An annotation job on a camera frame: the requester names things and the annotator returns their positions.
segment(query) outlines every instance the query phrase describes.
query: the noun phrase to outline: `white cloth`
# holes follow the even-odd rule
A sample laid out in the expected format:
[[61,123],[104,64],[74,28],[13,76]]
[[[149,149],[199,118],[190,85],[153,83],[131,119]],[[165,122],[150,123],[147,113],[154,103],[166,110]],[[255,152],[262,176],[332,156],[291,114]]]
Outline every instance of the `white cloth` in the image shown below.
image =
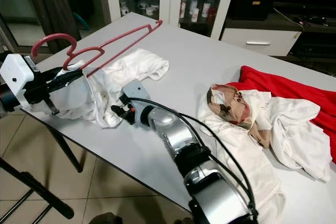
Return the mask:
[[[328,181],[332,160],[329,137],[321,128],[309,122],[317,116],[319,106],[303,99],[272,98],[270,92],[241,92],[258,128],[272,130],[271,146],[277,158],[289,168],[303,168],[315,179]],[[198,110],[198,119],[218,135],[245,171],[255,195],[259,223],[279,223],[285,196],[262,147],[248,135],[247,130],[225,122],[213,113],[205,97]],[[217,158],[242,178],[220,145],[217,145]],[[233,183],[245,195],[234,180]]]
[[[52,92],[50,99],[60,111],[57,114],[60,118],[81,118],[97,123],[101,127],[114,127],[122,119],[110,107],[113,104],[121,105],[118,101],[121,88],[134,79],[142,80],[149,77],[152,80],[160,80],[168,68],[167,60],[147,50],[137,49],[89,78],[86,78],[86,74],[94,68],[84,68],[83,77],[67,87]],[[44,101],[32,105],[30,110],[50,114]]]
[[[257,119],[259,114],[266,113],[265,107],[270,100],[269,93],[251,90],[244,91],[242,94],[251,107],[253,119]],[[260,224],[280,223],[286,198],[281,191],[280,180],[274,175],[273,167],[263,153],[262,147],[248,135],[246,129],[233,126],[213,113],[207,105],[205,96],[202,98],[197,116],[218,135],[246,173],[255,196],[256,208],[259,211],[258,222]],[[270,127],[267,122],[261,116],[261,123],[265,124],[265,128]],[[209,134],[206,129],[201,128],[201,130]],[[211,145],[212,142],[205,140],[205,143]],[[217,144],[216,154],[217,158],[228,166],[238,178],[243,179],[231,158],[219,144]],[[241,187],[233,179],[232,183],[236,185],[247,201],[247,196]]]
[[309,120],[320,107],[304,99],[273,97],[267,109],[273,125],[271,146],[280,162],[303,168],[315,179],[330,180],[330,139]]

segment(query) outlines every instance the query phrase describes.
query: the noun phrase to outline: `red clothes hanger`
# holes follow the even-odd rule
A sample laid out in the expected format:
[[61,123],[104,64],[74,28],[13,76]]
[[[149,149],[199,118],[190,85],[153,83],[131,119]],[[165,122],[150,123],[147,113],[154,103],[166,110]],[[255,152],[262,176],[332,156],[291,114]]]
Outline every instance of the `red clothes hanger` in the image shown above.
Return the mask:
[[100,56],[102,56],[105,51],[103,49],[104,46],[107,46],[108,44],[118,40],[118,39],[121,39],[129,34],[132,34],[136,31],[139,31],[141,29],[144,29],[144,28],[148,28],[148,32],[145,33],[144,35],[142,35],[139,39],[137,39],[136,41],[130,43],[127,47],[125,47],[124,49],[122,49],[120,52],[118,52],[116,55],[114,55],[112,58],[110,58],[109,60],[105,61],[102,65],[98,66],[97,68],[95,68],[92,72],[90,72],[89,74],[87,74],[86,76],[87,77],[90,77],[91,75],[93,75],[95,72],[97,72],[99,69],[103,68],[105,65],[107,65],[108,63],[110,63],[111,61],[113,61],[116,57],[118,57],[119,55],[121,55],[123,52],[125,52],[127,49],[131,48],[132,46],[134,46],[136,43],[138,43],[140,40],[142,40],[144,37],[146,37],[148,34],[150,34],[151,32],[155,31],[159,26],[161,26],[162,24],[162,20],[157,20],[155,22],[157,25],[155,27],[152,27],[150,24],[146,24],[146,25],[143,25],[143,26],[140,26],[140,27],[137,27],[133,30],[130,30],[126,33],[123,33],[119,36],[116,36],[106,42],[104,42],[103,44],[99,45],[98,47],[87,47],[87,48],[84,48],[82,50],[79,50],[78,52],[73,52],[77,46],[77,42],[75,40],[75,38],[73,38],[72,36],[68,35],[68,34],[51,34],[51,35],[48,35],[46,37],[44,37],[43,39],[40,39],[38,42],[36,42],[33,47],[32,47],[32,50],[31,50],[31,56],[33,57],[36,57],[38,55],[38,48],[45,42],[48,42],[48,41],[51,41],[51,40],[54,40],[54,39],[66,39],[67,41],[69,41],[71,43],[71,47],[69,48],[69,50],[67,51],[67,55],[69,56],[68,59],[66,59],[63,63],[63,69],[64,70],[68,70],[68,65],[69,63],[71,62],[71,60],[84,53],[84,52],[87,52],[87,51],[92,51],[92,50],[96,50],[96,51],[99,51],[99,53],[94,56],[92,59],[90,59],[88,62],[86,62],[83,66],[81,66],[79,69],[83,69],[85,68],[87,65],[91,64],[92,62],[94,62],[95,60],[97,60]]

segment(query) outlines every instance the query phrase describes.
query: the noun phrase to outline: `cabinet handle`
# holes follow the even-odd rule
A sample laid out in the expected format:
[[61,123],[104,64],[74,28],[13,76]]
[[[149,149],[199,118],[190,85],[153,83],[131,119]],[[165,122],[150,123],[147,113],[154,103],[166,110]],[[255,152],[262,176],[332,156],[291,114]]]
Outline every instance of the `cabinet handle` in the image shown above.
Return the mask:
[[259,46],[269,46],[271,45],[268,41],[247,41],[246,44],[248,45],[259,45]]

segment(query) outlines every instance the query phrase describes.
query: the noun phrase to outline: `tiled floor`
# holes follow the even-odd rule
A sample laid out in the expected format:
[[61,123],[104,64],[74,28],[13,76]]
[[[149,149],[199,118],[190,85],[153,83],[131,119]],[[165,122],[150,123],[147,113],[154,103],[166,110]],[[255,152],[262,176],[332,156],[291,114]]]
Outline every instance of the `tiled floor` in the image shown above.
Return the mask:
[[[99,214],[112,212],[129,223],[173,224],[189,213],[130,179],[79,146],[68,141],[84,170],[77,173],[44,125],[17,112],[0,119],[0,156],[19,171],[30,172],[75,212],[67,220],[52,209],[41,223],[87,224]],[[28,187],[0,169],[0,216]],[[5,222],[31,223],[47,206],[37,194]]]

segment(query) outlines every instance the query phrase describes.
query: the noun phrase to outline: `crumpled fabric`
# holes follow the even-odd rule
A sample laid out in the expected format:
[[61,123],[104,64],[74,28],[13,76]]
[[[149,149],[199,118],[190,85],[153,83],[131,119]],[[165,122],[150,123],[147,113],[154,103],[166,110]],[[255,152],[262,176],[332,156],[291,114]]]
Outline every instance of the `crumpled fabric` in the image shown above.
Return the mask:
[[331,156],[336,163],[336,92],[304,85],[275,74],[263,73],[248,66],[242,66],[239,82],[227,85],[238,90],[271,92],[273,97],[306,99],[320,106],[319,114],[312,120],[330,137]]
[[[79,67],[81,64],[82,62],[79,62],[75,66]],[[122,105],[119,101],[122,87],[134,79],[141,81],[149,77],[155,81],[160,80],[168,68],[167,60],[150,51],[137,49],[89,78],[86,78],[86,75],[95,68],[84,68],[83,77],[52,92],[50,99],[60,111],[57,114],[60,118],[85,119],[101,127],[114,127],[122,119],[110,108],[112,105]],[[44,101],[33,104],[30,110],[50,114],[50,109]]]
[[267,109],[272,127],[272,149],[281,163],[303,168],[314,179],[330,180],[330,140],[310,120],[320,107],[304,99],[271,98]]
[[268,148],[271,139],[271,125],[259,115],[252,118],[252,111],[242,93],[230,85],[212,85],[206,95],[209,108],[224,121],[249,130],[258,143]]
[[[254,122],[259,118],[260,124],[267,124],[268,121],[265,121],[267,110],[265,108],[271,98],[270,93],[250,90],[243,91],[242,95],[252,111],[252,121]],[[205,96],[201,100],[197,117],[222,140],[246,173],[259,212],[258,223],[280,223],[286,197],[281,191],[281,182],[274,174],[272,164],[263,153],[263,148],[248,134],[247,129],[230,124],[211,111]],[[205,128],[202,127],[201,130],[211,135]],[[207,139],[204,139],[204,142],[206,145],[212,145],[213,143]],[[239,179],[243,180],[238,168],[219,144],[211,146],[211,149],[217,150],[215,156]],[[245,201],[248,202],[245,192],[237,182],[232,179],[232,183],[238,188]]]

